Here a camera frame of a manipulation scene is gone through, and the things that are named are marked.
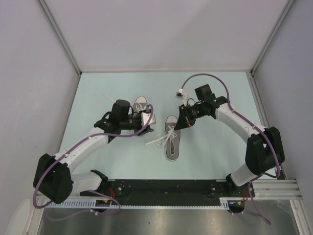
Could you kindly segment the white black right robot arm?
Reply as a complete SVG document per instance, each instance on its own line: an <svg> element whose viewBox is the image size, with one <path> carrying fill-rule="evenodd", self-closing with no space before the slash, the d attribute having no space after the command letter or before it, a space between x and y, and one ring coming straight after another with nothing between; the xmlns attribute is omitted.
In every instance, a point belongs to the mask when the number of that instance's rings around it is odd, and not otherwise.
<svg viewBox="0 0 313 235"><path fill-rule="evenodd" d="M210 116L227 125L246 143L244 164L226 177L225 190L230 196L238 196L244 185L272 168L280 173L285 154L277 128L266 128L250 121L234 110L226 97L216 97L209 85L196 88L195 93L198 101L194 105L188 104L184 89L176 93L184 104L179 106L179 118L174 130L192 127L196 119Z"/></svg>

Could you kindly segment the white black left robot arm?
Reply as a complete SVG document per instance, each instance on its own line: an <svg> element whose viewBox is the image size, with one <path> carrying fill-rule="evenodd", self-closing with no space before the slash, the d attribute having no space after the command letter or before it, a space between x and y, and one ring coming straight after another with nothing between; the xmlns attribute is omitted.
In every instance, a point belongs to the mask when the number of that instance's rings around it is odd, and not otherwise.
<svg viewBox="0 0 313 235"><path fill-rule="evenodd" d="M115 138L130 138L151 132L154 118L151 104L136 101L132 105L126 100L116 100L112 109L76 144L52 156L44 154L39 158L33 181L34 206L41 208L36 202L38 193L55 204L64 202L76 193L93 191L96 195L104 195L108 190L105 174L98 170L75 174L76 168Z"/></svg>

